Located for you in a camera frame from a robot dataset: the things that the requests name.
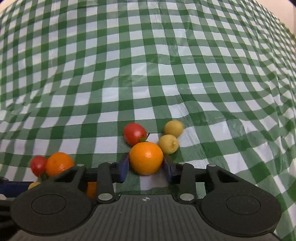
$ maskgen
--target tomato stem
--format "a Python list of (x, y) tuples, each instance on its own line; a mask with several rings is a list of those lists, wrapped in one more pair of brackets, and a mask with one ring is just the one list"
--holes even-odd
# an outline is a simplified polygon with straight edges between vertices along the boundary
[(45, 182), (48, 179), (48, 175), (46, 172), (43, 172), (40, 174), (39, 178), (40, 178), (41, 182)]
[(146, 137), (145, 141), (147, 141), (147, 139), (148, 139), (149, 135), (150, 135), (150, 133), (148, 133), (148, 135), (147, 135), (147, 137)]

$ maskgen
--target plastic table cover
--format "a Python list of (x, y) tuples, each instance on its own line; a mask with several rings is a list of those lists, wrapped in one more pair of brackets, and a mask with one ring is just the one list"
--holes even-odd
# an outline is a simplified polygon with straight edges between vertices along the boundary
[[(32, 156), (58, 151), (88, 167), (117, 161), (126, 124), (157, 142), (177, 119), (172, 159), (269, 191), (276, 233), (296, 240), (295, 37), (257, 2), (18, 0), (0, 25), (0, 176), (34, 181)], [(115, 189), (166, 186), (161, 172), (131, 172)]]

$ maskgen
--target circular pad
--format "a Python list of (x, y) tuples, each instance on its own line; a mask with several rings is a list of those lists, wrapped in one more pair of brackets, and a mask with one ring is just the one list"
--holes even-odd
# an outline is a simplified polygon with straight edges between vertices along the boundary
[(55, 214), (66, 207), (66, 199), (58, 195), (44, 195), (32, 202), (32, 209), (39, 214)]
[(200, 208), (211, 226), (240, 237), (272, 232), (281, 217), (277, 199), (249, 183), (223, 183), (203, 198)]
[(54, 235), (70, 231), (90, 215), (91, 201), (68, 183), (42, 183), (12, 203), (11, 218), (24, 231)]
[(226, 206), (234, 213), (240, 215), (251, 215), (259, 211), (261, 204), (252, 196), (236, 195), (227, 199)]

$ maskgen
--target metal bolt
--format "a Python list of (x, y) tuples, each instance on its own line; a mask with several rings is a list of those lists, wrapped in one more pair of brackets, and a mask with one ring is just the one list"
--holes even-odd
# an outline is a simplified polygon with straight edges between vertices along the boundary
[(191, 193), (183, 193), (180, 195), (180, 199), (183, 201), (191, 201), (194, 199), (194, 196)]
[(113, 196), (110, 193), (101, 193), (98, 198), (102, 201), (109, 201), (113, 198)]

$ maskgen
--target small yellow lemon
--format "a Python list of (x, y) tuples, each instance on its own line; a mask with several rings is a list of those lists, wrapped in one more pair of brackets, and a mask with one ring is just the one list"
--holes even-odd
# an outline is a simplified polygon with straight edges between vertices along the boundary
[(173, 135), (175, 137), (179, 137), (183, 133), (184, 127), (182, 122), (178, 120), (171, 120), (165, 124), (164, 134), (165, 135)]
[(39, 184), (40, 184), (40, 182), (31, 183), (30, 186), (28, 186), (28, 190), (35, 187), (35, 186), (37, 186), (37, 185), (39, 185)]
[(178, 149), (179, 143), (177, 138), (173, 135), (164, 135), (159, 139), (158, 146), (161, 148), (164, 154), (169, 155)]

